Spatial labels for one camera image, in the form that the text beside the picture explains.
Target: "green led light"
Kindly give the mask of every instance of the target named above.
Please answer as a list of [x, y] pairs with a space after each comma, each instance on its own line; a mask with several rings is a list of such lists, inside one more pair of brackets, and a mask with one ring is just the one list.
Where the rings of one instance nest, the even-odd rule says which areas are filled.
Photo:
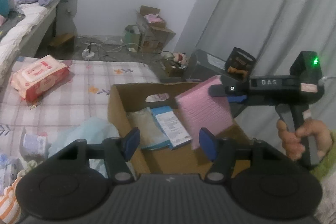
[[316, 57], [316, 58], [313, 60], [313, 66], [316, 66], [318, 63], [319, 63], [319, 58]]

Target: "pink item in box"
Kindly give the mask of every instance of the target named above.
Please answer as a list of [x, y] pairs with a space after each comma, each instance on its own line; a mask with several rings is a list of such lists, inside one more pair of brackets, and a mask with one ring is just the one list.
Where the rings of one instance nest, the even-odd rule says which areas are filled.
[[220, 85], [221, 77], [216, 75], [175, 97], [188, 133], [193, 138], [192, 149], [200, 146], [199, 132], [206, 127], [213, 135], [233, 125], [230, 105], [226, 97], [211, 97], [211, 85]]
[[33, 102], [69, 74], [69, 67], [47, 55], [15, 72], [10, 85], [23, 99]]

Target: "finger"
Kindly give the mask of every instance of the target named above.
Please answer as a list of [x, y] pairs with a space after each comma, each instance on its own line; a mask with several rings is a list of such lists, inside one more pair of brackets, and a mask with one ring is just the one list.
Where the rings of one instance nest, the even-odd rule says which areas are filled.
[[277, 129], [279, 131], [282, 131], [282, 130], [287, 131], [287, 125], [286, 125], [286, 123], [283, 120], [278, 120], [277, 121]]
[[300, 138], [298, 138], [295, 133], [288, 132], [285, 130], [279, 131], [278, 135], [280, 139], [285, 143], [299, 143], [301, 141]]
[[306, 137], [312, 134], [318, 134], [325, 129], [326, 125], [322, 121], [309, 119], [296, 130], [295, 135], [297, 137]]
[[282, 147], [292, 154], [302, 154], [305, 151], [305, 147], [300, 143], [282, 143]]
[[301, 153], [288, 153], [286, 154], [288, 158], [290, 158], [291, 160], [299, 160], [302, 156]]

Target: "mattress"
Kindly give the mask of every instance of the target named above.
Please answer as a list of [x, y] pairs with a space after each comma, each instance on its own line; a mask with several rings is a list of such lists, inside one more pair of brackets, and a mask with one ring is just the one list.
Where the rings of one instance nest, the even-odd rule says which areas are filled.
[[[19, 57], [11, 73], [36, 60]], [[113, 84], [159, 82], [143, 63], [63, 62], [69, 66], [69, 77], [33, 104], [21, 100], [6, 80], [0, 92], [0, 153], [20, 158], [23, 129], [29, 134], [47, 136], [48, 142], [53, 143], [59, 134], [90, 117], [107, 120], [110, 87]]]
[[48, 13], [48, 8], [39, 6], [38, 3], [21, 4], [20, 9], [25, 18], [11, 28], [0, 40], [0, 86], [3, 85], [9, 67], [23, 46], [22, 38]]

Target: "teal pillow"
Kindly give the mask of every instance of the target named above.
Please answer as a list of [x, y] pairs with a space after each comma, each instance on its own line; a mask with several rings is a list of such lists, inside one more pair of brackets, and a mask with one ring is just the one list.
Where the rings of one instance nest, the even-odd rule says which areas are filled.
[[0, 0], [0, 15], [8, 17], [9, 14], [9, 0]]

